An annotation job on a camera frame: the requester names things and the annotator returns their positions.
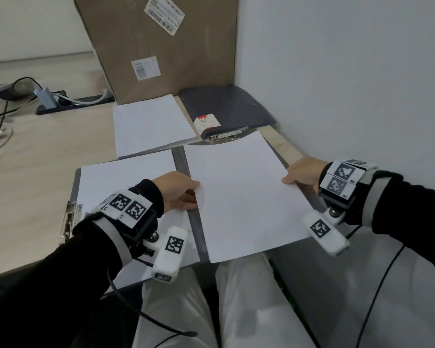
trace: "white pants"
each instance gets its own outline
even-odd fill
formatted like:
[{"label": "white pants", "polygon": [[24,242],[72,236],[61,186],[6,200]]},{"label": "white pants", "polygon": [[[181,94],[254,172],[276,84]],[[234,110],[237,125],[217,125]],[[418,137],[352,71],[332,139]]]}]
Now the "white pants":
[{"label": "white pants", "polygon": [[[216,271],[223,348],[315,348],[274,280],[264,254],[226,261]],[[142,310],[154,319],[198,337],[178,336],[160,347],[217,348],[206,299],[191,268],[172,284],[146,282]],[[153,348],[173,333],[139,319],[133,348]]]}]

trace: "metal bolt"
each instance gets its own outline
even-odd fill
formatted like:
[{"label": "metal bolt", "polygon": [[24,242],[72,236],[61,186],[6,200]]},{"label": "metal bolt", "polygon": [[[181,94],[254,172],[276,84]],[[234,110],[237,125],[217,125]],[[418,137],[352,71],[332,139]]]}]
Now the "metal bolt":
[{"label": "metal bolt", "polygon": [[150,235],[150,237],[148,237],[148,241],[149,242],[151,242],[151,243],[154,243],[154,242],[156,242],[158,239],[160,238],[160,236],[156,233],[156,232],[153,232],[151,235]]},{"label": "metal bolt", "polygon": [[337,209],[330,209],[329,214],[332,217],[338,217],[338,216],[340,216],[340,212]]}]

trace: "left hand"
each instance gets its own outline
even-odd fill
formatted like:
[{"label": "left hand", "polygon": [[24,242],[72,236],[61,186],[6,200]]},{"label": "left hand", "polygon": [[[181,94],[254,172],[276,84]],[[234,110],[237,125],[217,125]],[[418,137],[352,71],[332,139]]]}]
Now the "left hand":
[{"label": "left hand", "polygon": [[196,209],[197,199],[193,191],[199,187],[200,182],[192,180],[189,176],[172,171],[153,180],[163,196],[164,213],[172,209]]}]

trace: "gray strap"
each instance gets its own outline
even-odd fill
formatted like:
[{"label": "gray strap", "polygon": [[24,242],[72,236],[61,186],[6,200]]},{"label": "gray strap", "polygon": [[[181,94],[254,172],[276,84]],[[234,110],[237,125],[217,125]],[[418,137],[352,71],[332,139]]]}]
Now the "gray strap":
[{"label": "gray strap", "polygon": [[372,217],[374,216],[375,207],[377,206],[378,200],[380,199],[385,187],[391,179],[391,177],[377,178],[372,185],[364,203],[362,216],[363,226],[372,227]]},{"label": "gray strap", "polygon": [[105,217],[99,218],[98,220],[92,222],[101,228],[113,241],[118,251],[119,257],[121,258],[122,267],[125,267],[128,263],[130,263],[132,261],[132,256],[130,254],[129,248],[122,239],[121,234],[119,234],[116,227],[114,227],[113,224]]}]

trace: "red and white label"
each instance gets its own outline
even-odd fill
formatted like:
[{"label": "red and white label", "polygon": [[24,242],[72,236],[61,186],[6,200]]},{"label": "red and white label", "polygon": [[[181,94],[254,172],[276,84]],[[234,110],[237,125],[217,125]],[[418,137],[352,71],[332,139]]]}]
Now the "red and white label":
[{"label": "red and white label", "polygon": [[213,114],[197,117],[197,119],[195,120],[195,122],[193,122],[193,124],[195,125],[195,128],[197,128],[197,131],[200,135],[206,129],[219,127],[221,125]]}]

